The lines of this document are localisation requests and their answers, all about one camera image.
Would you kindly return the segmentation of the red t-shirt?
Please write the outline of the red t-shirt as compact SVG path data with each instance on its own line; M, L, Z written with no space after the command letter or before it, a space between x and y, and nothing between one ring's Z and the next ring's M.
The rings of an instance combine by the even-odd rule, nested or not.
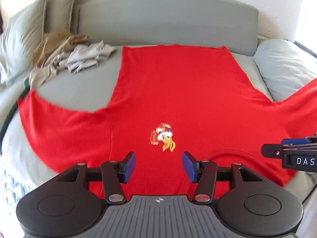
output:
M18 106L32 150L57 173L134 152L135 169L123 187L128 197L193 195L181 165L185 151L223 167L243 163L285 186L294 172L264 158L262 145L316 132L316 81L272 102L225 47L124 47L105 108L71 111L35 91Z

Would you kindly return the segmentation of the blue patterned rug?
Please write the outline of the blue patterned rug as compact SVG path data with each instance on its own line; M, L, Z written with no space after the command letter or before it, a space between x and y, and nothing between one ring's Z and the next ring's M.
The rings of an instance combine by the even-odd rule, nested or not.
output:
M1 168L1 237L24 237L16 216L16 207L30 191L28 185L19 182Z

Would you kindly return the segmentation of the light grey crumpled garment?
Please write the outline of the light grey crumpled garment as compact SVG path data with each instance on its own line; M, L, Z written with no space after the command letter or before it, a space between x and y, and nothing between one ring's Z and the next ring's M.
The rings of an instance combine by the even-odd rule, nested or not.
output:
M33 90L55 78L60 71L67 70L77 74L82 70L96 67L102 60L107 60L116 48L103 41L89 45L78 44L69 52L53 52L43 66L33 69L25 84Z

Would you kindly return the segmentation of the left sofa seat cushion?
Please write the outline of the left sofa seat cushion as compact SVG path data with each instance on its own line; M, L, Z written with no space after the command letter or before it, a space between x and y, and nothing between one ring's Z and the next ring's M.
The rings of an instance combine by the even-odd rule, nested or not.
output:
M29 79L18 79L10 87L1 91L1 139L18 111L18 100L23 99L30 91Z

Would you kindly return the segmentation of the tan crumpled garment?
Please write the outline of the tan crumpled garment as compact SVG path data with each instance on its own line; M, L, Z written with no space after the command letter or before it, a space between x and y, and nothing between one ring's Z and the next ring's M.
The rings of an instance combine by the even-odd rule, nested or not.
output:
M78 44L88 44L90 38L87 35L74 35L68 30L56 30L44 33L44 38L35 49L31 66L42 68L49 59L55 55L72 51Z

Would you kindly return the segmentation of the grey sofa backrest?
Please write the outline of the grey sofa backrest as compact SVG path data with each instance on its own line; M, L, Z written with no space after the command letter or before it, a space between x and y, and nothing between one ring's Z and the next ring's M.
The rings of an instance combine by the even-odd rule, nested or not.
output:
M113 46L225 46L251 57L258 10L235 0L94 0L74 7L71 31Z

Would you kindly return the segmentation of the olive throw pillow front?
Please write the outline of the olive throw pillow front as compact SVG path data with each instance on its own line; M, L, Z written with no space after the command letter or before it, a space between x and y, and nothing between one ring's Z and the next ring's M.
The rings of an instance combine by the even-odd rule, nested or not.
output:
M36 0L13 16L1 34L1 86L25 73L44 36L47 0Z

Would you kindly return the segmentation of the olive throw pillow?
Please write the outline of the olive throw pillow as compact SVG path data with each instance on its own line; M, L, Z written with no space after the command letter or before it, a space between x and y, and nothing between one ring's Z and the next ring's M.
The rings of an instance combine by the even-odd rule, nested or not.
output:
M75 0L47 0L45 32L70 30Z
M1 86L25 73L44 36L47 0L36 0L13 16L1 34Z

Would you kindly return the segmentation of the olive throw pillow rear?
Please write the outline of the olive throw pillow rear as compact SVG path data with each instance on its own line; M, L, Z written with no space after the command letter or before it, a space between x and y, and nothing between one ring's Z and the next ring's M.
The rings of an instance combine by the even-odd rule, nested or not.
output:
M70 30L75 0L47 0L45 32Z

